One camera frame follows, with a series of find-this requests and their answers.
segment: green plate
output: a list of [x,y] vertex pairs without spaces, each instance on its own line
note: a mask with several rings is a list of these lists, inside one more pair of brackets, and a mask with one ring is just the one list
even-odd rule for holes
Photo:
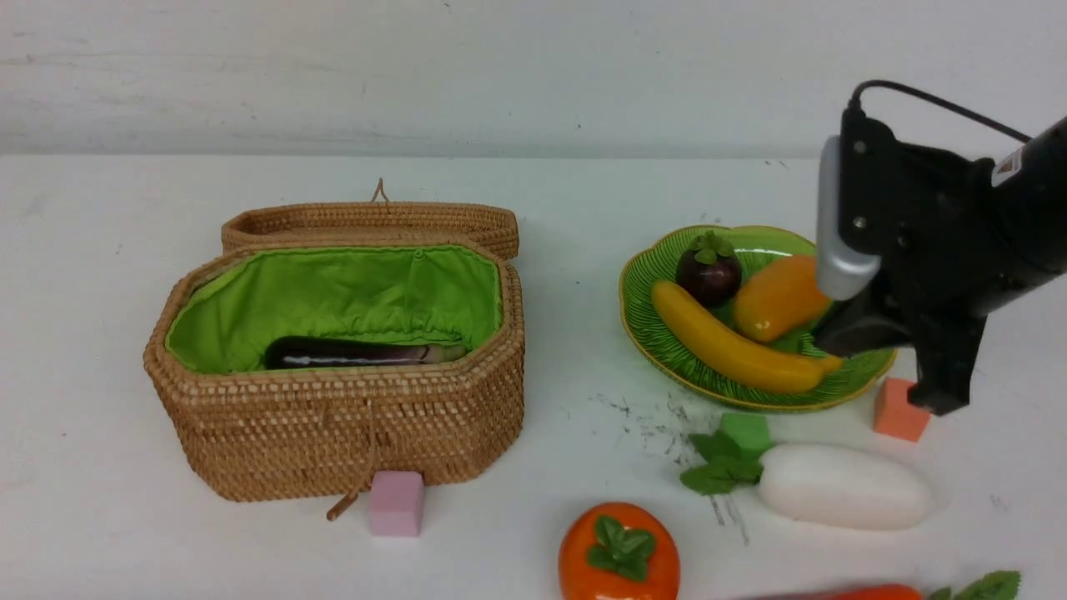
[[[654,365],[672,379],[710,398],[751,410],[812,411],[846,402],[863,394],[889,370],[896,358],[895,350],[864,352],[845,361],[844,366],[829,375],[806,394],[770,394],[742,385],[717,373],[692,356],[663,323],[652,306],[651,289],[656,280],[674,279],[678,259],[692,238],[707,232],[733,242],[740,262],[744,281],[776,258],[792,254],[814,254],[815,244],[797,234],[763,225],[721,227],[696,225],[678,230],[655,246],[634,256],[622,269],[619,279],[619,301],[622,323],[637,348]],[[732,303],[714,312],[721,321],[733,327]],[[812,343],[814,322],[797,328],[773,344],[779,350],[812,357],[826,356]]]

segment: mangosteen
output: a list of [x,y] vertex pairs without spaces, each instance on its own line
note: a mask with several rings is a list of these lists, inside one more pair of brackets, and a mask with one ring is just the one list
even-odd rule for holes
[[733,244],[711,231],[692,240],[674,273],[674,282],[705,309],[726,305],[740,289],[740,281]]

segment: black cable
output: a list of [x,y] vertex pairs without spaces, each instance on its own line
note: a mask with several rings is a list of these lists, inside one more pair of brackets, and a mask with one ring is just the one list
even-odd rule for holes
[[935,105],[935,106],[938,106],[938,107],[943,108],[945,110],[955,112],[956,114],[958,114],[960,116],[966,116],[967,119],[970,119],[971,121],[974,121],[976,123],[981,123],[982,125],[985,125],[986,127],[989,127],[990,129],[993,129],[994,131],[999,131],[1001,133],[1004,133],[1008,138],[1014,138],[1015,140],[1018,140],[1018,141],[1020,141],[1022,143],[1026,143],[1026,142],[1029,142],[1031,140],[1030,136],[1028,136],[1025,133],[1022,133],[1020,131],[1016,131],[1015,129],[1012,129],[1010,127],[1008,127],[1006,125],[998,123],[998,122],[993,121],[992,119],[989,119],[988,116],[983,116],[983,115],[974,112],[973,110],[968,110],[968,109],[966,109],[966,108],[964,108],[964,107],[961,107],[959,105],[950,102],[949,100],[945,100],[943,98],[939,98],[939,97],[937,97],[937,96],[935,96],[933,94],[927,94],[926,92],[923,92],[922,90],[915,90],[914,88],[911,88],[910,85],[905,85],[903,83],[897,83],[895,81],[886,81],[885,79],[872,79],[871,81],[864,81],[863,83],[860,83],[859,85],[857,85],[856,90],[853,92],[853,98],[851,98],[851,100],[849,100],[848,106],[859,108],[860,107],[860,95],[863,94],[863,92],[865,90],[870,90],[871,88],[885,88],[887,90],[893,90],[894,92],[901,92],[901,93],[907,94],[909,96],[914,96],[914,97],[917,97],[917,98],[919,98],[921,100],[926,100],[927,102],[930,102],[931,105]]

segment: basket lid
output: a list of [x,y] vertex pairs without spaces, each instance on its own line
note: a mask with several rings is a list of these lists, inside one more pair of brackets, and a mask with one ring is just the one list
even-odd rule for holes
[[464,236],[505,260],[519,255],[519,222],[511,210],[481,204],[391,202],[381,178],[370,202],[288,204],[241,212],[222,225],[222,248],[232,252],[251,244],[322,238],[359,243],[426,233]]

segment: persimmon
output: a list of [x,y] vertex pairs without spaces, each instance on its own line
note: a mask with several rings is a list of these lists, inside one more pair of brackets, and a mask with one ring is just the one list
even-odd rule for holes
[[633,504],[590,508],[559,547],[563,600],[675,600],[681,579],[667,528]]

